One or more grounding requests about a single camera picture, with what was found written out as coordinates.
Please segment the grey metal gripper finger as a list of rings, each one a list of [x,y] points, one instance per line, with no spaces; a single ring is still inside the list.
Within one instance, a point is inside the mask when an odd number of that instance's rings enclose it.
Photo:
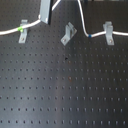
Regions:
[[[41,0],[40,4],[40,20],[46,24],[49,23],[52,0]]]

